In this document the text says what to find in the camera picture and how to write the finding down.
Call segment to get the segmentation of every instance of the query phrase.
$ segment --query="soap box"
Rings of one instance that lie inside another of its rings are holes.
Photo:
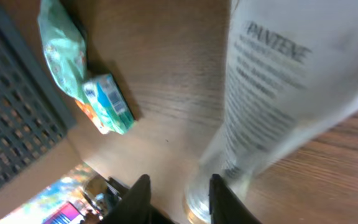
[[[105,127],[125,134],[135,123],[112,75],[102,75],[83,84],[85,96]]]

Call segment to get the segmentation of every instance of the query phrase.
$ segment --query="wood grain surface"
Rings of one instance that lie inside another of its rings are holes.
[[[112,71],[138,122],[101,136],[65,98],[79,125],[69,138],[104,176],[152,180],[152,202],[186,223],[181,198],[222,122],[228,2],[64,1],[88,33],[91,68]],[[0,0],[47,71],[39,2]],[[358,223],[358,113],[256,178],[247,206],[263,223]]]

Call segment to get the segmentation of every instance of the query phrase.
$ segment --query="pantene bottle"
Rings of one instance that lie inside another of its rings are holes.
[[[204,222],[212,173],[244,199],[252,176],[358,110],[358,1],[233,0],[226,57],[223,144],[186,192]]]

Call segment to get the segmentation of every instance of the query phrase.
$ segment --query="barcode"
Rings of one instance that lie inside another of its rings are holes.
[[[121,96],[118,91],[111,92],[109,94],[109,100],[117,114],[120,114],[125,111],[125,103],[121,99]]]
[[[51,224],[64,224],[64,223],[69,223],[70,219],[67,218],[67,216],[63,213],[59,213],[57,215],[57,217],[55,217]]]

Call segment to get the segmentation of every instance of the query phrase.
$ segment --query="gray plastic crate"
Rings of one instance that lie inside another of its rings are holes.
[[[54,147],[74,123],[0,8],[0,188]]]

